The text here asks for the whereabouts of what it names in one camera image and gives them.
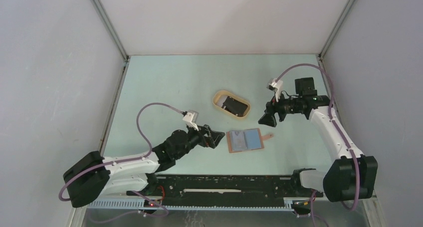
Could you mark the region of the brown leather card holder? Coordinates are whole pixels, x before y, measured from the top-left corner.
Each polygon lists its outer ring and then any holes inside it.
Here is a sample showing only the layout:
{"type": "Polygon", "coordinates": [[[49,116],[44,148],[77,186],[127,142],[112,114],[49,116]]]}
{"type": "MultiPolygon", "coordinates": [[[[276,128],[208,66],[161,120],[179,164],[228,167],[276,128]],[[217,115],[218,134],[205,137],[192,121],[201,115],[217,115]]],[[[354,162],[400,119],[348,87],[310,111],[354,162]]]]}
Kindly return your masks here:
{"type": "Polygon", "coordinates": [[[229,153],[231,153],[231,154],[242,153],[242,152],[264,149],[264,143],[263,142],[274,137],[273,133],[267,133],[265,135],[262,135],[259,128],[247,129],[247,130],[242,130],[242,131],[245,134],[247,150],[241,151],[241,152],[233,152],[232,149],[231,149],[231,143],[230,143],[230,136],[229,136],[230,131],[228,131],[228,132],[226,132],[226,137],[227,137],[227,145],[228,145],[229,153]]]}

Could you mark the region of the black card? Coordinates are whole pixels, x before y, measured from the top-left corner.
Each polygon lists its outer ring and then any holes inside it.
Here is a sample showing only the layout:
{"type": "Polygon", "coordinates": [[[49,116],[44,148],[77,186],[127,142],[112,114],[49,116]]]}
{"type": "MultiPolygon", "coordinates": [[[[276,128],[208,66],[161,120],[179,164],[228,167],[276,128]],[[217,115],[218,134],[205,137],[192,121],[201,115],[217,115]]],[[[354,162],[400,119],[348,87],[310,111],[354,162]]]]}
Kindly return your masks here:
{"type": "Polygon", "coordinates": [[[228,96],[222,103],[222,108],[234,116],[243,117],[248,105],[228,96]]]}

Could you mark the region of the beige oval card tray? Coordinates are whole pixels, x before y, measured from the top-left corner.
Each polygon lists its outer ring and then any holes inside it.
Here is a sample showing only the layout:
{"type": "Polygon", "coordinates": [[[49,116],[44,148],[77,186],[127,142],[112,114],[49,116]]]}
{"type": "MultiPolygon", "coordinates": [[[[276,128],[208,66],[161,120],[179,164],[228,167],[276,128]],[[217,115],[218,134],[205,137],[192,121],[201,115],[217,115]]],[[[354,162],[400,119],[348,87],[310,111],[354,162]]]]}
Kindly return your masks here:
{"type": "Polygon", "coordinates": [[[233,94],[233,93],[231,93],[231,92],[229,92],[229,91],[227,91],[227,90],[220,90],[220,91],[218,91],[218,92],[214,95],[214,97],[213,97],[213,99],[212,99],[212,103],[213,103],[213,106],[214,106],[216,109],[218,109],[219,111],[223,112],[224,114],[226,114],[226,115],[228,115],[228,116],[231,116],[231,117],[233,117],[234,119],[237,119],[237,120],[242,120],[242,119],[245,119],[245,118],[247,117],[247,115],[249,114],[250,110],[251,110],[251,104],[250,104],[247,100],[245,100],[245,99],[243,99],[242,97],[237,96],[237,95],[235,95],[235,94],[233,94]],[[232,97],[232,98],[234,98],[234,99],[236,99],[236,100],[238,100],[238,101],[240,101],[240,102],[243,102],[243,103],[245,103],[245,104],[247,104],[247,105],[248,105],[248,108],[247,108],[247,110],[246,110],[246,112],[245,112],[245,116],[243,116],[243,117],[237,117],[237,116],[234,116],[234,115],[232,115],[231,113],[227,112],[226,110],[224,110],[224,109],[222,108],[222,103],[224,102],[224,100],[225,100],[228,96],[229,96],[229,97],[232,97]]]}

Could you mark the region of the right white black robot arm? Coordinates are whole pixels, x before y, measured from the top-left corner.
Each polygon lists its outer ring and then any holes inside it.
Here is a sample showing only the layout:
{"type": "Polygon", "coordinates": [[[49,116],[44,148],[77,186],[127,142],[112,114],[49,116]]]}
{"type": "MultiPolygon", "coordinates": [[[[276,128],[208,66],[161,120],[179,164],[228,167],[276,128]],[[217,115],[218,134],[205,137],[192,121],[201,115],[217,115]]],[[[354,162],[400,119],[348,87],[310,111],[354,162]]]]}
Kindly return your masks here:
{"type": "Polygon", "coordinates": [[[333,161],[326,172],[298,169],[290,182],[291,192],[305,195],[310,189],[323,192],[331,202],[369,199],[373,195],[378,163],[366,156],[345,132],[327,95],[318,95],[312,77],[295,80],[295,95],[282,93],[281,80],[271,79],[274,92],[258,123],[276,127],[288,114],[303,114],[318,130],[333,161]]]}

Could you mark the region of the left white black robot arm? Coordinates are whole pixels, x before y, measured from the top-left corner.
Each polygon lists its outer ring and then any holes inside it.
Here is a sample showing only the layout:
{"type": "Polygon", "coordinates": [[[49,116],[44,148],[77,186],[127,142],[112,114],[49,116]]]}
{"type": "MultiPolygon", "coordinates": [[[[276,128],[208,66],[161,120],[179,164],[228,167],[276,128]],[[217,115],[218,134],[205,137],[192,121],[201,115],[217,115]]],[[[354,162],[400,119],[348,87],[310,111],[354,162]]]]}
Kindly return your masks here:
{"type": "Polygon", "coordinates": [[[109,194],[136,191],[152,195],[158,188],[157,172],[173,167],[196,146],[216,148],[224,137],[224,132],[204,125],[174,131],[151,152],[103,157],[99,151],[92,151],[63,174],[67,200],[79,208],[109,194]]]}

